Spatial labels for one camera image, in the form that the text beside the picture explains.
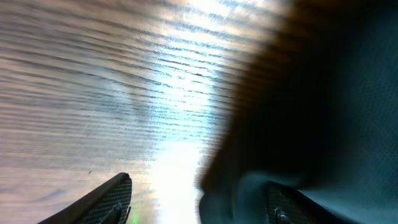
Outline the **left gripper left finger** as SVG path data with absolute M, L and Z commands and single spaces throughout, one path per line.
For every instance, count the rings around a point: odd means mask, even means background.
M 131 198 L 132 179 L 121 172 L 40 224 L 126 224 Z

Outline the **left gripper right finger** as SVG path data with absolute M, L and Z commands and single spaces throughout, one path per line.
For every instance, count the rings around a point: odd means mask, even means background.
M 267 215 L 271 224 L 344 224 L 298 190 L 270 182 L 267 185 Z

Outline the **black t-shirt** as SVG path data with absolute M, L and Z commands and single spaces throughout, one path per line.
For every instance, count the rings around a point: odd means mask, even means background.
M 201 182 L 202 223 L 269 223 L 273 182 L 345 223 L 397 222 L 397 2 L 359 1 L 262 104 Z

